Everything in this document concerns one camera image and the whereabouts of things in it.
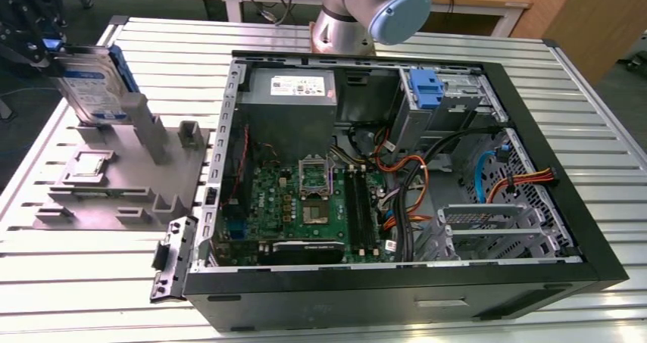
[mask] floor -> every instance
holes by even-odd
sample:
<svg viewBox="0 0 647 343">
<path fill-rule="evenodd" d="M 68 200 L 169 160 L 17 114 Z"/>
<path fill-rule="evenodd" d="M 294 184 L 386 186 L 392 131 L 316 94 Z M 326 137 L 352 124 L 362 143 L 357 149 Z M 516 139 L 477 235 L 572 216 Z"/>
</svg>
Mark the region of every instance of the floor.
<svg viewBox="0 0 647 343">
<path fill-rule="evenodd" d="M 94 43 L 106 22 L 113 15 L 157 17 L 168 19 L 206 20 L 205 4 L 198 0 L 94 0 L 94 6 L 82 10 L 77 0 L 64 0 L 69 27 L 68 39 L 76 43 Z M 208 3 L 206 8 L 214 19 L 224 20 L 222 9 L 217 3 Z M 281 6 L 266 8 L 277 17 Z M 296 5 L 293 17 L 286 24 L 305 25 L 316 19 L 318 9 L 314 6 Z M 250 3 L 244 6 L 244 19 L 248 22 L 266 23 Z M 38 71 L 28 66 L 16 67 L 0 59 L 0 99 L 14 111 L 12 119 L 0 120 L 0 191 L 8 183 L 14 169 L 33 143 L 49 114 L 60 101 L 60 95 L 52 90 L 52 84 Z M 647 78 L 629 73 L 617 64 L 596 87 L 596 91 L 608 107 L 627 127 L 643 148 L 647 148 Z"/>
</svg>

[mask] aluminum table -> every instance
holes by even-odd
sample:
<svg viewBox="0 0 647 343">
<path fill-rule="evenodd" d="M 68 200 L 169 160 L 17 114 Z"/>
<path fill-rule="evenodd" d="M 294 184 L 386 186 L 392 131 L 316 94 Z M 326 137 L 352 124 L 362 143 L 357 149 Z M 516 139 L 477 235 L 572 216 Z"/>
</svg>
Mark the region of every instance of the aluminum table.
<svg viewBox="0 0 647 343">
<path fill-rule="evenodd" d="M 305 27 L 114 18 L 98 43 L 124 50 L 166 126 L 190 119 L 214 129 L 230 51 L 309 51 L 308 34 Z M 538 40 L 418 34 L 377 53 L 502 64 L 631 279 L 514 321 L 216 332 L 188 303 L 148 303 L 162 232 L 30 228 L 81 141 L 62 101 L 0 197 L 0 341 L 647 341 L 647 158 L 561 50 Z"/>
</svg>

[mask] power supply label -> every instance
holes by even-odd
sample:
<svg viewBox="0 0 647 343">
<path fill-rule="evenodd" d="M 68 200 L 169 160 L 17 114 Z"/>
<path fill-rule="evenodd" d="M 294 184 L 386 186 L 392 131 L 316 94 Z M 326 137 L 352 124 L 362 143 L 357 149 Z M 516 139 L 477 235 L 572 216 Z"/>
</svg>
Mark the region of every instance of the power supply label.
<svg viewBox="0 0 647 343">
<path fill-rule="evenodd" d="M 273 76 L 270 95 L 325 96 L 325 84 L 321 76 Z"/>
</svg>

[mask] hard drive label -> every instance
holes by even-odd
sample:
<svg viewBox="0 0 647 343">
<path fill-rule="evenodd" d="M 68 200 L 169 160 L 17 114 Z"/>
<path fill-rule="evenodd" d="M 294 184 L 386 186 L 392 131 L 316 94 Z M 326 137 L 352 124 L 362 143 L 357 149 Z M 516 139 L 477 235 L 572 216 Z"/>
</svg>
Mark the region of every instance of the hard drive label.
<svg viewBox="0 0 647 343">
<path fill-rule="evenodd" d="M 110 84 L 105 74 L 100 72 L 66 71 L 64 81 L 76 95 L 88 114 L 102 120 L 126 118 L 118 106 L 118 98 L 110 92 Z"/>
</svg>

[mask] blue drive bay latch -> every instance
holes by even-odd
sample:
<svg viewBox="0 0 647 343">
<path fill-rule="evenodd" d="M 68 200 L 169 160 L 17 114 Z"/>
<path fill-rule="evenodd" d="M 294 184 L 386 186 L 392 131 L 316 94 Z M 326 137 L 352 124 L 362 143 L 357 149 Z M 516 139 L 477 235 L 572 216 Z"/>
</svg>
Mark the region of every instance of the blue drive bay latch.
<svg viewBox="0 0 647 343">
<path fill-rule="evenodd" d="M 410 69 L 409 81 L 417 107 L 421 109 L 436 108 L 444 96 L 444 85 L 437 79 L 436 72 L 428 69 Z"/>
</svg>

